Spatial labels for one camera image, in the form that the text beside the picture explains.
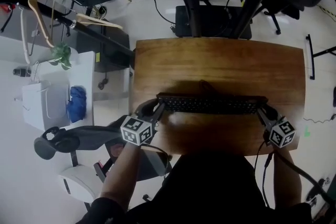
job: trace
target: black strap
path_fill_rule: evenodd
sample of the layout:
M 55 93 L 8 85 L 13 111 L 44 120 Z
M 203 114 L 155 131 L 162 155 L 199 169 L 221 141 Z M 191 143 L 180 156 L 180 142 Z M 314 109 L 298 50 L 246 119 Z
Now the black strap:
M 72 166 L 76 167 L 78 165 L 78 159 L 77 159 L 77 153 L 76 153 L 76 151 L 70 152 L 70 156 L 71 156 Z M 89 211 L 89 209 L 91 208 L 91 205 L 88 202 L 84 202 L 84 205 L 86 207 L 86 210 Z

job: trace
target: green plant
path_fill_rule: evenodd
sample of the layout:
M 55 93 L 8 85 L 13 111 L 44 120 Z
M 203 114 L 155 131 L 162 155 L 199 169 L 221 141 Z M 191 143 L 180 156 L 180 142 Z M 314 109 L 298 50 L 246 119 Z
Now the green plant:
M 70 47 L 62 42 L 61 44 L 58 44 L 51 49 L 51 56 L 54 59 L 54 61 L 49 63 L 53 66 L 57 66 L 60 63 L 64 70 L 68 70 L 71 67 L 69 60 L 70 55 L 71 55 Z

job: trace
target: black cable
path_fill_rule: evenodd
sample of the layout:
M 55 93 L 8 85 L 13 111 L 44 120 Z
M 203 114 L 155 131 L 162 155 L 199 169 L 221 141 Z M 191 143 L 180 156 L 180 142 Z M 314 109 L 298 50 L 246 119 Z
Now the black cable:
M 295 164 L 291 163 L 289 160 L 287 160 L 285 157 L 283 157 L 280 153 L 277 151 L 274 151 L 275 154 L 291 169 L 293 169 L 295 172 L 297 172 L 299 175 L 303 176 L 306 180 L 308 180 L 310 183 L 314 185 L 314 187 L 318 190 L 319 194 L 322 196 L 323 200 L 325 200 L 327 203 L 329 203 L 330 207 L 335 208 L 335 201 L 324 191 L 324 189 L 315 181 L 314 178 L 312 178 L 309 174 L 307 174 L 304 170 L 300 169 Z
M 254 163 L 254 174 L 256 174 L 256 168 L 257 168 L 257 161 L 258 161 L 258 157 L 259 157 L 259 153 L 260 153 L 260 150 L 262 148 L 262 146 L 264 145 L 265 141 L 262 142 L 262 144 L 260 145 L 259 149 L 258 149 L 258 153 L 257 153 L 257 157 L 256 157 L 256 161 Z
M 265 169 L 264 169 L 264 174 L 263 174 L 263 181 L 262 181 L 262 196 L 264 197 L 264 201 L 265 201 L 265 203 L 266 203 L 266 206 L 267 207 L 269 207 L 269 204 L 268 204 L 268 200 L 267 200 L 267 197 L 266 197 L 266 194 L 265 194 L 265 189 L 264 189 L 264 185 L 265 185 L 265 178 L 266 178 L 266 169 L 267 169 L 267 167 L 268 167 L 268 165 L 269 165 L 269 163 L 271 162 L 271 160 L 272 160 L 272 157 L 273 157 L 273 152 L 272 153 L 270 153 L 270 154 L 268 154 L 268 157 L 267 157 L 267 159 L 266 159 L 266 162 L 265 162 Z
M 62 13 L 62 16 L 68 16 L 72 12 L 72 10 L 74 9 L 74 4 L 75 4 L 75 1 L 73 0 L 71 2 L 71 6 L 69 8 L 69 11 L 67 13 Z
M 144 146 L 147 146 L 147 147 L 154 148 L 154 149 L 156 149 L 156 150 L 162 152 L 162 153 L 165 155 L 165 157 L 166 157 L 166 159 L 167 159 L 166 167 L 165 167 L 164 175 L 163 175 L 163 180 L 165 180 L 165 179 L 166 179 L 166 173 L 167 173 L 167 171 L 168 171 L 168 166 L 169 166 L 169 156 L 168 156 L 168 153 L 167 153 L 166 151 L 160 149 L 159 147 L 156 147 L 156 146 L 152 146 L 152 145 L 149 145 L 149 144 L 143 144 L 143 145 L 144 145 Z
M 324 123 L 324 122 L 326 122 L 326 121 L 333 121 L 335 118 L 336 118 L 336 114 L 333 114 L 329 120 L 324 120 L 324 121 L 314 121 L 314 120 L 312 120 L 312 119 L 305 119 L 305 118 L 303 118 L 303 119 L 304 119 L 305 121 L 312 121 L 313 123 L 318 123 L 318 122 L 320 122 L 320 123 Z
M 107 83 L 109 83 L 109 80 L 107 78 L 107 72 L 105 72 L 105 78 L 101 82 L 98 83 L 99 90 L 104 89 L 104 87 Z
M 227 0 L 227 2 L 226 2 L 226 6 L 225 6 L 225 11 L 226 12 L 227 12 L 227 6 L 228 6 L 229 2 L 230 2 L 230 0 Z M 220 31 L 217 35 L 215 35 L 214 37 L 220 36 L 227 29 L 227 27 L 228 27 L 228 25 L 230 23 L 230 18 L 229 18 L 228 12 L 227 12 L 227 16 L 228 16 L 228 20 L 227 20 L 225 28 L 222 31 Z
M 156 3 L 156 0 L 154 0 L 154 3 L 155 3 L 155 8 L 156 8 L 156 11 L 158 12 L 158 14 L 162 17 L 162 19 L 164 19 L 165 21 L 167 21 L 168 23 L 171 23 L 171 24 L 173 24 L 173 25 L 175 25 L 176 23 L 174 23 L 174 22 L 172 22 L 172 21 L 170 21 L 170 20 L 168 20 L 168 19 L 166 19 L 165 17 L 163 17 L 163 15 L 159 12 L 159 10 L 158 10 L 158 5 L 157 5 L 157 3 Z

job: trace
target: person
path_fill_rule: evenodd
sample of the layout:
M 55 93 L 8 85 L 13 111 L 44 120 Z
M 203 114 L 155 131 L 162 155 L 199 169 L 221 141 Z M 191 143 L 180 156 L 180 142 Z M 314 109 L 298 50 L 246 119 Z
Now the person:
M 292 162 L 286 148 L 274 147 Z M 301 203 L 300 176 L 274 155 L 275 209 L 265 206 L 253 167 L 243 156 L 202 152 L 181 156 L 152 201 L 128 210 L 140 147 L 127 143 L 108 173 L 100 198 L 78 224 L 311 223 Z

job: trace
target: person's arm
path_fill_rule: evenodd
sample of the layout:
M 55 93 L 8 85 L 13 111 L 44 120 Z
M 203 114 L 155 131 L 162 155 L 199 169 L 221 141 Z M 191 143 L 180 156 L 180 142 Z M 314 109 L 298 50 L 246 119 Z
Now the person's arm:
M 127 211 L 134 192 L 140 162 L 140 147 L 127 143 L 107 174 L 100 197 L 117 202 Z
M 286 147 L 274 150 L 284 158 L 293 163 L 290 153 Z M 301 203 L 301 179 L 298 173 L 288 167 L 278 156 L 274 154 L 274 197 L 275 206 L 288 208 Z

